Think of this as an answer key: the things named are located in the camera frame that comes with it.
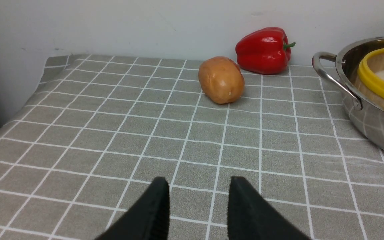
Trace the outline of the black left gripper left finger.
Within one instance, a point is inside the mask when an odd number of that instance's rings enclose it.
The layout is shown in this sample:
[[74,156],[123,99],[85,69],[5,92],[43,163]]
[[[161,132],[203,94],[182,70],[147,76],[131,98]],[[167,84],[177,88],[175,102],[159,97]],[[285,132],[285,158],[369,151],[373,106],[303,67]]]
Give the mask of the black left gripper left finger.
[[170,226],[169,184],[156,177],[139,199],[97,240],[167,240]]

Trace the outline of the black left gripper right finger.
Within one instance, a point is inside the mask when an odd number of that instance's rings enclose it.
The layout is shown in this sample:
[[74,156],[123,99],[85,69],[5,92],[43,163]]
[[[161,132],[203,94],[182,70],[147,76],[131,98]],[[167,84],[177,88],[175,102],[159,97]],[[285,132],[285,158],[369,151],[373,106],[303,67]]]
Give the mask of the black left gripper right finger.
[[230,240],[309,240],[242,176],[232,176],[227,207]]

